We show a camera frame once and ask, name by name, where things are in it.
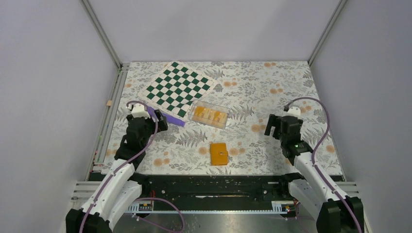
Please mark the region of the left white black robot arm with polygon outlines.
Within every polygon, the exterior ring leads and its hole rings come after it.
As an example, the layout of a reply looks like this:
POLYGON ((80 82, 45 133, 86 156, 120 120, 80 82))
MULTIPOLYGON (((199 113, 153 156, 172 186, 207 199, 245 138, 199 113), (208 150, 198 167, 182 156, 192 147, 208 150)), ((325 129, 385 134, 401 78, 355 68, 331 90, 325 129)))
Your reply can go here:
POLYGON ((151 187, 131 177, 158 132, 168 129, 166 117, 158 109, 152 112, 141 102, 129 107, 126 133, 122 137, 115 160, 98 188, 79 208, 66 215, 68 233, 111 233, 135 199, 149 197, 151 187))

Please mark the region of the orange card holder wallet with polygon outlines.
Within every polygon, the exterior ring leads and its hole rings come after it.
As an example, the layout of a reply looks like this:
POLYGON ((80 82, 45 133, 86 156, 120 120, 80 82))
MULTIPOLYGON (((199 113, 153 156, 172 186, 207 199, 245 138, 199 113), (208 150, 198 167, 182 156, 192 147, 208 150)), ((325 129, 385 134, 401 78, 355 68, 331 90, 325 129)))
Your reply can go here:
POLYGON ((212 166, 225 166, 228 164, 226 143, 210 144, 210 162, 212 166))

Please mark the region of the clear plastic card box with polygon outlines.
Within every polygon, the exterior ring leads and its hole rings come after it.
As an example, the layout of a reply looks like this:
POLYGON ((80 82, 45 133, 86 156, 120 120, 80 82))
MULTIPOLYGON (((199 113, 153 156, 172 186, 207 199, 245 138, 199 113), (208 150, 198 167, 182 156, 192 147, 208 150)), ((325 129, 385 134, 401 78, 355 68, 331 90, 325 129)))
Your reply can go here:
POLYGON ((196 100, 190 108, 189 120, 218 129, 225 129, 229 112, 230 110, 227 107, 196 100))

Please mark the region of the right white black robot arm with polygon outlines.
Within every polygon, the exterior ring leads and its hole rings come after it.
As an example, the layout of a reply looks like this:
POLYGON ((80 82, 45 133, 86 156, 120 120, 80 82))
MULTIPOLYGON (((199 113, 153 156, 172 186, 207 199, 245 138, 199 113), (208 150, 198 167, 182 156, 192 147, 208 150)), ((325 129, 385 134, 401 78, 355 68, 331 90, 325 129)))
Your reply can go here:
POLYGON ((271 114, 268 119, 264 134, 280 141, 283 155, 297 169, 282 176, 279 195, 303 205, 316 221, 319 233, 364 232, 361 199, 349 196, 316 164, 314 150, 301 139, 302 125, 295 116, 271 114))

